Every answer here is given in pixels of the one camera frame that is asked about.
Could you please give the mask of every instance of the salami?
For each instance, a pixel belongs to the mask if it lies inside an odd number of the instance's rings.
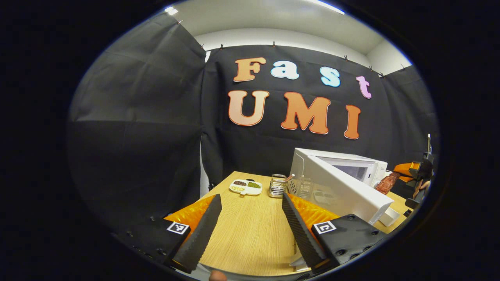
[[[391,188],[393,188],[394,184],[398,180],[398,178],[401,176],[401,174],[397,172],[392,172],[390,175],[384,177],[380,183],[375,187],[376,190],[381,192],[384,195],[387,195],[389,191],[391,191]]]

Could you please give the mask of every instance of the white wall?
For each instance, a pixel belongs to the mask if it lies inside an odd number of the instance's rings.
[[[366,56],[373,70],[384,75],[403,69],[401,65],[404,67],[412,65],[404,54],[385,39]]]
[[[319,51],[347,59],[363,65],[370,66],[370,62],[364,54],[357,52],[342,44],[305,33],[271,29],[271,28],[242,28],[229,29],[207,33],[194,37],[205,50],[213,50],[224,47],[242,45],[272,45],[273,41],[279,46],[298,47]]]
[[[201,168],[199,175],[199,197],[202,198],[205,194],[209,193],[209,176],[205,172],[202,160],[202,143],[199,143],[199,166]]]

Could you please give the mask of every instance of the wooden table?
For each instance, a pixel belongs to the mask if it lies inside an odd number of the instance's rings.
[[[262,193],[242,196],[229,190],[237,179],[262,184]],[[296,253],[295,239],[282,210],[282,199],[269,197],[270,176],[235,171],[201,199],[220,194],[222,211],[210,241],[200,259],[202,265],[226,272],[253,276],[296,274],[289,266]],[[390,227],[377,221],[374,226],[390,232],[405,220],[408,209],[403,198],[389,192],[391,208],[401,217]]]

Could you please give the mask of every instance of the white tray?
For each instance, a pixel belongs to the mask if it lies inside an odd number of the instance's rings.
[[[246,184],[246,186],[235,184],[236,181],[243,182]],[[260,186],[260,188],[247,186],[248,183],[257,184]],[[262,183],[244,179],[235,179],[229,185],[229,190],[241,195],[259,195],[262,192]]]

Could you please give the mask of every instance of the orange letter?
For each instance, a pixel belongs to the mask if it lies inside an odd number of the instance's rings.
[[[306,101],[298,92],[286,92],[284,97],[288,100],[288,109],[286,111],[286,119],[281,123],[283,129],[295,130],[295,116],[297,116],[300,128],[304,131],[311,120],[314,118],[309,130],[316,134],[328,134],[327,128],[327,113],[330,100],[318,96],[314,99],[311,106],[308,108]]]
[[[361,109],[354,105],[346,105],[347,110],[347,130],[344,132],[344,137],[357,140],[360,137],[358,134],[358,115],[361,113]]]
[[[261,65],[266,63],[266,59],[263,57],[245,58],[238,59],[235,63],[238,64],[238,75],[236,75],[233,81],[251,81],[255,79],[255,75],[250,74],[250,71],[259,73],[259,71],[261,71]]]
[[[255,107],[253,115],[246,117],[242,113],[243,98],[248,94],[244,90],[232,90],[227,93],[229,96],[229,119],[235,124],[241,126],[253,126],[259,123],[264,116],[264,103],[266,98],[269,97],[268,91],[256,90],[251,93],[255,97]]]

